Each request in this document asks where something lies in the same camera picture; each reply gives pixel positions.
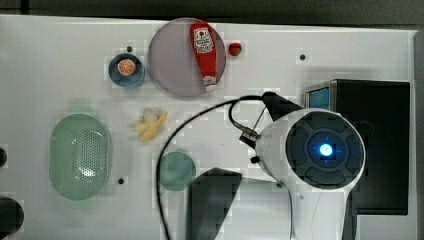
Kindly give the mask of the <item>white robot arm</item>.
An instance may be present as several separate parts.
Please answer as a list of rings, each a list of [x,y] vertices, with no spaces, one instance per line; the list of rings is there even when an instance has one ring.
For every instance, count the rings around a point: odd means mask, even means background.
[[[188,192],[187,240],[342,240],[366,162],[360,134],[330,110],[302,108],[273,92],[259,99],[271,123],[261,132],[233,125],[270,179],[219,168],[198,176]]]

